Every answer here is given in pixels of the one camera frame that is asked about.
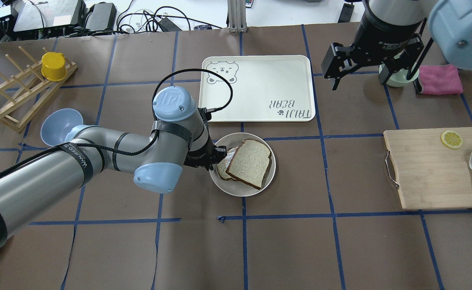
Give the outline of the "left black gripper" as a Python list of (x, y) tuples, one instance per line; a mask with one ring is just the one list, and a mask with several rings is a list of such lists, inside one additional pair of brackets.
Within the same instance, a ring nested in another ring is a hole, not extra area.
[(220, 163), (226, 156), (227, 147), (216, 146), (211, 137), (208, 137), (203, 147), (195, 151), (188, 151), (183, 165), (214, 170), (216, 164)]

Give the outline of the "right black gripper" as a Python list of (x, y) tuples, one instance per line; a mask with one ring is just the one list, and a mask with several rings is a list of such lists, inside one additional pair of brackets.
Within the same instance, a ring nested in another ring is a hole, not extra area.
[(413, 77), (424, 47), (420, 35), (416, 33), (422, 19), (415, 17), (402, 24), (394, 23), (407, 15), (407, 12), (401, 12), (387, 21), (385, 16), (379, 16), (376, 12), (365, 12), (351, 46), (330, 44), (321, 63), (321, 71), (325, 79), (331, 80), (333, 91), (337, 90), (341, 78), (348, 74), (350, 68), (381, 65), (381, 71), (387, 70), (381, 72), (382, 81), (387, 81), (402, 68), (409, 70), (408, 79)]

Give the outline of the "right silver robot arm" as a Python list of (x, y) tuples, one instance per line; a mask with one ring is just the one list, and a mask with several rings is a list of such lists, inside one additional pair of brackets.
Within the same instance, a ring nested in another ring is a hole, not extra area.
[(364, 0), (351, 46), (332, 43), (321, 71), (336, 90), (342, 77), (379, 66), (382, 85), (418, 77), (433, 43), (457, 68), (472, 70), (472, 0)]

